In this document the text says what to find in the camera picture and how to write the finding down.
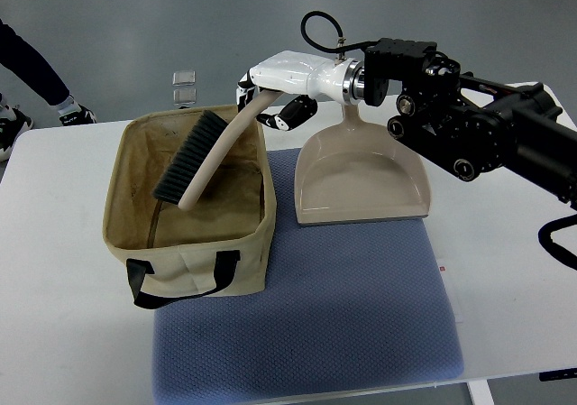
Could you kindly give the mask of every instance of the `sneaker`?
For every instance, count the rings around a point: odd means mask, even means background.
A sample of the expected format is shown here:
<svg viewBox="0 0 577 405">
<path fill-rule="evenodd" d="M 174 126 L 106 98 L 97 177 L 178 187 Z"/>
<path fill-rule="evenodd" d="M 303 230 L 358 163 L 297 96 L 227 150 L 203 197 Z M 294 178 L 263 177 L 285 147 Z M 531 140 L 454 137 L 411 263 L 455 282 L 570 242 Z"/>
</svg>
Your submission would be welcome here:
<svg viewBox="0 0 577 405">
<path fill-rule="evenodd" d="M 96 123 L 96 117 L 94 116 L 94 113 L 82 105 L 79 106 L 79 112 L 73 112 L 71 114 L 60 117 L 62 125 L 82 125 Z"/>
<path fill-rule="evenodd" d="M 14 142 L 20 134 L 27 132 L 32 128 L 34 122 L 21 111 L 12 108 L 16 114 L 13 121 L 7 118 L 0 118 L 0 161 L 6 161 L 12 154 Z"/>
</svg>

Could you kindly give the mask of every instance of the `dustpan handle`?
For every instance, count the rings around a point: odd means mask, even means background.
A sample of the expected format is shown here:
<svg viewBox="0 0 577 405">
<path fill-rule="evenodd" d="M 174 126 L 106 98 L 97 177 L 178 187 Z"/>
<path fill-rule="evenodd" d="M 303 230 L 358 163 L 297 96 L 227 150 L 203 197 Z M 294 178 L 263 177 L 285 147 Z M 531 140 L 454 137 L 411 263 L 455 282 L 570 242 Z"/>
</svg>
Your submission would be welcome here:
<svg viewBox="0 0 577 405">
<path fill-rule="evenodd" d="M 152 264 L 148 261 L 138 259 L 128 259 L 126 261 L 126 273 L 128 284 L 133 291 L 134 305 L 139 308 L 161 308 L 167 304 L 181 299 L 197 299 L 206 295 L 214 294 L 219 290 L 228 287 L 234 279 L 236 264 L 241 260 L 241 253 L 238 250 L 216 252 L 215 261 L 215 287 L 201 294 L 189 295 L 186 297 L 158 297 L 156 295 L 142 292 L 142 285 L 147 274 L 154 274 Z"/>
<path fill-rule="evenodd" d="M 343 124 L 349 129 L 357 128 L 364 121 L 359 115 L 359 107 L 357 105 L 341 105 L 343 109 Z"/>
</svg>

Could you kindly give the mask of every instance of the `white table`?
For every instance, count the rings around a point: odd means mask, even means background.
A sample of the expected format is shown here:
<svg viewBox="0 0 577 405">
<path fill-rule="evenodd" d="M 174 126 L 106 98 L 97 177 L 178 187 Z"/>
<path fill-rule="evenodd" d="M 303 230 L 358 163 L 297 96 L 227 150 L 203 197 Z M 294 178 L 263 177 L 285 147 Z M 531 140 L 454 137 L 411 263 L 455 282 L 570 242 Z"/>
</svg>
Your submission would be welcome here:
<svg viewBox="0 0 577 405">
<path fill-rule="evenodd" d="M 385 124 L 394 98 L 361 107 Z M 271 150 L 300 147 L 341 120 L 323 103 Z M 567 115 L 562 121 L 570 123 Z M 108 181 L 128 122 L 23 135 L 0 184 L 0 403 L 152 403 L 153 312 L 136 308 L 102 240 Z M 572 211 L 504 169 L 464 183 L 426 162 L 426 229 L 457 314 L 468 382 L 577 366 L 577 272 L 538 244 Z M 555 241 L 577 252 L 574 230 Z M 417 386 L 399 386 L 415 388 Z"/>
</svg>

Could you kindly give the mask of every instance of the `person's leg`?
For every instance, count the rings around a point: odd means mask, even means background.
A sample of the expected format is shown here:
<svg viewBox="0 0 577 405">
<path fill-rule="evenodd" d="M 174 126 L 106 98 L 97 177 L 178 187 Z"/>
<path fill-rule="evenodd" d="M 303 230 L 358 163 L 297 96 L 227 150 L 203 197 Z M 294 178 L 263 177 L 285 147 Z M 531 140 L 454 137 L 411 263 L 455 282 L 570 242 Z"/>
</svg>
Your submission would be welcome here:
<svg viewBox="0 0 577 405">
<path fill-rule="evenodd" d="M 77 103 L 42 55 L 0 19 L 0 64 L 10 69 L 60 114 L 63 125 L 92 124 L 92 111 Z"/>
<path fill-rule="evenodd" d="M 0 19 L 0 64 L 10 69 L 50 106 L 68 98 L 69 89 L 42 55 Z"/>
</svg>

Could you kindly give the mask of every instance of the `beige canvas basket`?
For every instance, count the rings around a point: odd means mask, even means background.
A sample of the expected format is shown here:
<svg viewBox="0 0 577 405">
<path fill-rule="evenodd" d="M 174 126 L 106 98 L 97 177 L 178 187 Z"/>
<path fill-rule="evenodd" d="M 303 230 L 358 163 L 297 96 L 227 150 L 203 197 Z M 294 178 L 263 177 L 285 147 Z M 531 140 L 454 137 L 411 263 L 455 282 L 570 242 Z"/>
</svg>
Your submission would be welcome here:
<svg viewBox="0 0 577 405">
<path fill-rule="evenodd" d="M 236 106 L 209 109 L 226 121 L 237 114 Z M 191 211 L 151 194 L 203 110 L 143 116 L 120 141 L 103 237 L 126 265 L 134 304 L 143 308 L 265 286 L 276 198 L 260 124 L 236 141 Z"/>
</svg>

